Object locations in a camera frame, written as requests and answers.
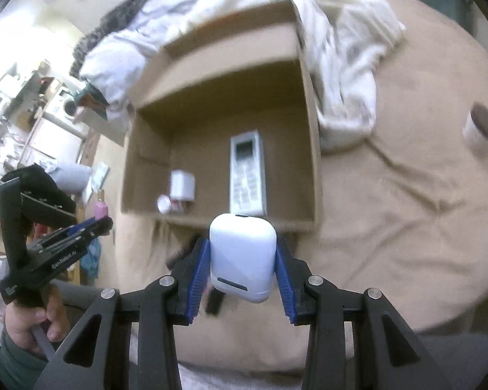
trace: white blanket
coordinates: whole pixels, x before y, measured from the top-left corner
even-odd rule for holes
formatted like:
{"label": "white blanket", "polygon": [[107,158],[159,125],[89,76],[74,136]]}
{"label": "white blanket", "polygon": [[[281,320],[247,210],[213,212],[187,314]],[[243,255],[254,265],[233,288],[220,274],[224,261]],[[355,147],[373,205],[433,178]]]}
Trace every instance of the white blanket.
{"label": "white blanket", "polygon": [[[159,47],[217,16],[275,0],[150,0],[129,28],[107,36],[80,72],[127,127],[126,91]],[[369,136],[376,123],[373,69],[402,38],[386,0],[293,0],[305,31],[306,61],[319,99],[321,146],[333,150]]]}

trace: beige bedsheet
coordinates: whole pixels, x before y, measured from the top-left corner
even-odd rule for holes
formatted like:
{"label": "beige bedsheet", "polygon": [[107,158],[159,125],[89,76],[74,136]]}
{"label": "beige bedsheet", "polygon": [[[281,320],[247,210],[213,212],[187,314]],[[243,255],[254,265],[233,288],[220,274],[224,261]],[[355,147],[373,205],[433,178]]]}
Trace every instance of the beige bedsheet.
{"label": "beige bedsheet", "polygon": [[[461,134],[473,102],[488,106],[488,54],[417,0],[389,2],[407,32],[376,71],[375,134],[323,157],[324,222],[299,237],[296,253],[341,288],[380,288],[422,330],[488,294],[488,159],[473,157]],[[190,235],[129,214],[115,221],[123,292],[167,273],[167,254]],[[176,328],[177,354],[197,365],[287,370],[303,366],[307,334],[289,324],[277,292],[260,305],[228,298],[217,318],[201,312]]]}

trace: human hand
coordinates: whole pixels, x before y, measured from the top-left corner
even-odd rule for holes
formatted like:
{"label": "human hand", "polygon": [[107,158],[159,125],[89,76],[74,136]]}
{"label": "human hand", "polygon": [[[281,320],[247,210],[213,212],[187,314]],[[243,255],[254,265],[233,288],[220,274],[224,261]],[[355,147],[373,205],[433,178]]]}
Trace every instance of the human hand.
{"label": "human hand", "polygon": [[88,107],[90,109],[106,111],[107,107],[94,98],[90,93],[85,93],[75,102],[78,107]]}
{"label": "human hand", "polygon": [[69,333],[71,325],[63,300],[56,286],[51,285],[47,308],[25,308],[12,302],[6,307],[5,325],[7,334],[18,347],[36,355],[43,353],[31,333],[31,326],[49,320],[51,325],[47,337],[51,342],[61,342]]}

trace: open cardboard box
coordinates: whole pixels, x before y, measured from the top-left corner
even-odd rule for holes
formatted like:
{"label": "open cardboard box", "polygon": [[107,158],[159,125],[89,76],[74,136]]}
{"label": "open cardboard box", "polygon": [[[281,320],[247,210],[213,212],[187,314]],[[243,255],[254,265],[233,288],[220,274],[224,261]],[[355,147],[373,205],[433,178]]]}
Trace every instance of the open cardboard box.
{"label": "open cardboard box", "polygon": [[[233,13],[167,44],[129,92],[130,133],[121,206],[206,228],[229,212],[230,138],[258,130],[267,216],[277,231],[314,230],[320,220],[315,95],[290,0]],[[185,214],[160,214],[170,171],[196,179]]]}

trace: blue gripper pad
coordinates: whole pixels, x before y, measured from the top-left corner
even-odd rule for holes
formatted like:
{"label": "blue gripper pad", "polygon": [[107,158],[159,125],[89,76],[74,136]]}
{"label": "blue gripper pad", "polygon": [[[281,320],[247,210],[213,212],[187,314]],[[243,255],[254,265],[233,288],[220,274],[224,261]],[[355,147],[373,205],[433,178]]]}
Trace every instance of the blue gripper pad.
{"label": "blue gripper pad", "polygon": [[210,274],[210,241],[204,239],[201,247],[197,265],[194,274],[188,286],[188,302],[186,307],[185,317],[190,324],[194,318],[199,314],[199,307],[201,305],[202,292],[206,288],[208,275]]}
{"label": "blue gripper pad", "polygon": [[275,256],[275,275],[277,277],[278,289],[284,305],[284,312],[291,324],[297,320],[297,311],[294,306],[294,289],[289,273],[287,271],[286,263],[282,257],[283,249],[277,245]]}

